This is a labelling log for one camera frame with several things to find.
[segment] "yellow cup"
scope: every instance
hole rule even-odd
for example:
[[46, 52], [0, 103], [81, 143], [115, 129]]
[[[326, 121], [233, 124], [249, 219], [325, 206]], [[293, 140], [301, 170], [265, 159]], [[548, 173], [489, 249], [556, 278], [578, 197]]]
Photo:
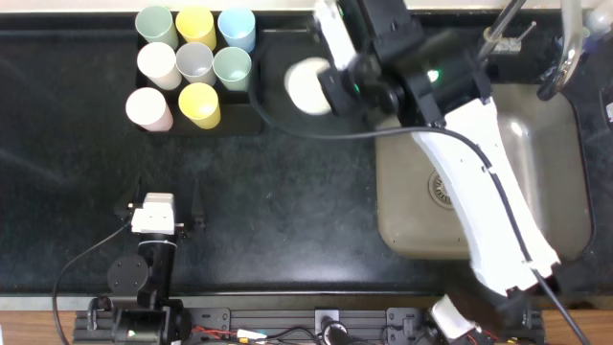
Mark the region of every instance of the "yellow cup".
[[213, 14], [205, 7], [188, 7], [176, 15], [176, 29], [188, 42], [206, 44], [211, 50], [217, 45]]
[[211, 129], [221, 121], [219, 97], [208, 84], [195, 82], [186, 86], [179, 95], [181, 112], [198, 127]]

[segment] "stainless steel sink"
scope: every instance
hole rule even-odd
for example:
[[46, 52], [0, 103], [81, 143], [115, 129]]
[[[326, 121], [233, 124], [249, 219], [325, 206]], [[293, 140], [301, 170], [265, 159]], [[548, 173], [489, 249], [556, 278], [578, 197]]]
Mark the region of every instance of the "stainless steel sink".
[[[592, 234], [575, 111], [536, 85], [493, 85], [507, 156], [536, 224], [557, 254], [575, 259]], [[390, 119], [384, 127], [397, 127]], [[410, 134], [376, 140], [378, 227], [397, 253], [468, 258], [460, 221], [438, 174]], [[504, 254], [504, 244], [500, 245]]]

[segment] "black tray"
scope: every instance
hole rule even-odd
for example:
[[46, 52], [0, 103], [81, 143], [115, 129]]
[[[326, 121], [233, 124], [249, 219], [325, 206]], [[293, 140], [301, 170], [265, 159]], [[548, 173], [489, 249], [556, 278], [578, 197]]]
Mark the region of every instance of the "black tray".
[[[177, 32], [179, 36], [179, 48], [186, 43], [185, 39]], [[216, 54], [219, 50], [228, 46], [223, 39], [223, 35], [216, 27], [217, 46], [213, 51]], [[148, 42], [138, 37], [138, 49], [139, 51]], [[169, 105], [170, 112], [174, 118], [174, 124], [169, 131], [153, 132], [135, 125], [138, 129], [151, 135], [158, 136], [236, 136], [236, 135], [254, 135], [258, 134], [263, 129], [263, 121], [258, 112], [249, 104], [249, 98], [246, 92], [228, 91], [223, 83], [218, 80], [213, 88], [219, 96], [219, 106], [221, 108], [221, 122], [219, 125], [212, 129], [202, 129], [196, 126], [190, 119], [188, 119], [181, 109], [179, 109], [178, 99], [181, 91], [190, 83], [183, 78], [181, 84], [174, 90], [168, 91], [159, 88], [153, 81], [147, 78], [141, 71], [136, 68], [136, 88], [152, 87], [162, 93], [166, 102]]]

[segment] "green light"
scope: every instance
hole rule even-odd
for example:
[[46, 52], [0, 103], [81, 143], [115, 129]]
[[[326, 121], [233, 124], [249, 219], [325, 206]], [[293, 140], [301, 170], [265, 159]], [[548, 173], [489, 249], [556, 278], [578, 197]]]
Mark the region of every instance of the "green light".
[[439, 71], [437, 70], [428, 71], [428, 78], [430, 79], [430, 82], [437, 81], [440, 76], [441, 76], [441, 73], [439, 73]]

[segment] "faucet handle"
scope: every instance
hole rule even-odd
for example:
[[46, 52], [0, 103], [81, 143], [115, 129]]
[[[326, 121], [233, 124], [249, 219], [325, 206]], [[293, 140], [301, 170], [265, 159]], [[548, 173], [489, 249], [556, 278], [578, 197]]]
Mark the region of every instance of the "faucet handle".
[[536, 22], [533, 21], [530, 27], [526, 29], [519, 37], [502, 37], [498, 44], [494, 47], [493, 54], [519, 54], [521, 52], [521, 41], [536, 27]]

